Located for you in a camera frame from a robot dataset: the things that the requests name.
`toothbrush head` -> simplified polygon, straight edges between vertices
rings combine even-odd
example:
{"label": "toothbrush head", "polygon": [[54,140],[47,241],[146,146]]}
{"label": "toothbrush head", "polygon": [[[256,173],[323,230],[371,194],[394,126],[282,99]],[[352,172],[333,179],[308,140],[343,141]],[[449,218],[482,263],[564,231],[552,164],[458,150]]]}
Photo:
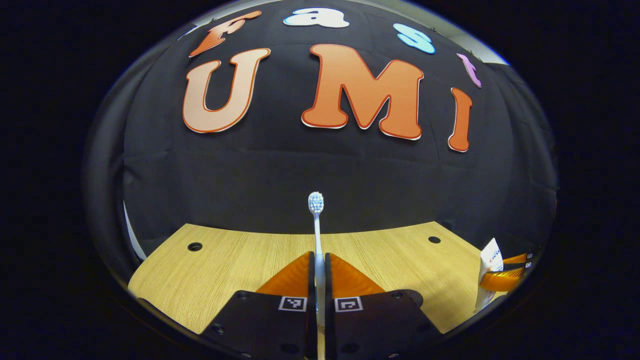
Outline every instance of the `toothbrush head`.
{"label": "toothbrush head", "polygon": [[320,214],[324,208],[324,199],[319,192],[309,194],[309,211],[311,214]]}

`wooden table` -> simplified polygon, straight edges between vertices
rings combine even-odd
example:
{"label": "wooden table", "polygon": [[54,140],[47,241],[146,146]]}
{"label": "wooden table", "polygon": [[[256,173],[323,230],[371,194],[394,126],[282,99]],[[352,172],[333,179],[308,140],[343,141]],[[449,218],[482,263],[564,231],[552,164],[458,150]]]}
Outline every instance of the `wooden table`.
{"label": "wooden table", "polygon": [[[430,242],[430,236],[441,242]],[[202,249],[188,250],[194,242]],[[385,291],[418,291],[424,297],[420,309],[442,333],[473,315],[480,250],[436,222],[322,234],[322,244],[324,252],[351,263]],[[312,234],[245,233],[186,224],[140,265],[129,290],[200,334],[235,291],[255,291],[314,249]],[[324,359],[321,331],[318,345]]]}

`toothpaste tube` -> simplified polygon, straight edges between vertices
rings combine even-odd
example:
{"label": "toothpaste tube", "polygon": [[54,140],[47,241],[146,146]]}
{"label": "toothpaste tube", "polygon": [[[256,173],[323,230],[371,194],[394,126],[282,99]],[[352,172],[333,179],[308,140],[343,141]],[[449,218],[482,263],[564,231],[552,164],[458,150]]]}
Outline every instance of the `toothpaste tube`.
{"label": "toothpaste tube", "polygon": [[498,248],[498,243],[495,241],[495,238],[493,238],[480,252],[480,274],[478,276],[478,294],[474,313],[484,309],[495,295],[495,291],[489,291],[480,287],[480,282],[482,282],[484,275],[489,271],[502,271],[503,269],[502,254]]}

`white toothbrush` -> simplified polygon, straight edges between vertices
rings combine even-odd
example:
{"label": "white toothbrush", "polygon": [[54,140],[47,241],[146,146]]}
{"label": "white toothbrush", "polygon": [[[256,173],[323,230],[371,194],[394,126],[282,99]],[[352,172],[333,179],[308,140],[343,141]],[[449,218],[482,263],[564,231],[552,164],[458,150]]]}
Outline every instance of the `white toothbrush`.
{"label": "white toothbrush", "polygon": [[324,208],[324,199],[319,192],[309,194],[309,211],[314,215],[316,229],[316,301],[318,326],[324,327],[324,254],[320,242],[320,213]]}

